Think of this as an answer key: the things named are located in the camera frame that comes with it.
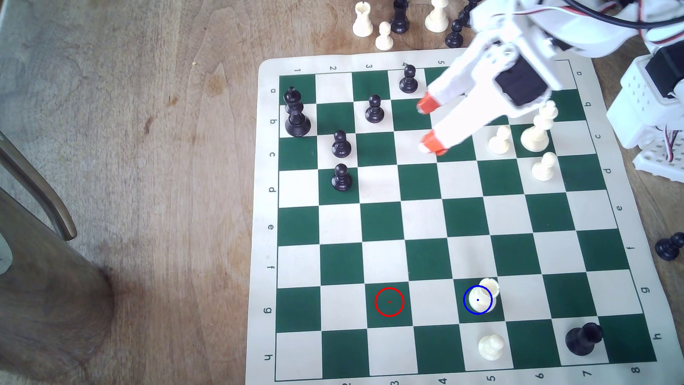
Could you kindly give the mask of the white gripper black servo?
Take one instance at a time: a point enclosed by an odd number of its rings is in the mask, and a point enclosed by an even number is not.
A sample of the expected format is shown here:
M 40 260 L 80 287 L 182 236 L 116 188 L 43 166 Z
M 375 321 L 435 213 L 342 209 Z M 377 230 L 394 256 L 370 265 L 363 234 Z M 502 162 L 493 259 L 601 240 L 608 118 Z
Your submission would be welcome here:
M 423 153 L 441 155 L 499 116 L 526 114 L 561 85 L 550 38 L 515 3 L 481 3 L 471 15 L 477 32 L 471 46 L 417 104 L 427 114 L 464 96 L 423 136 Z

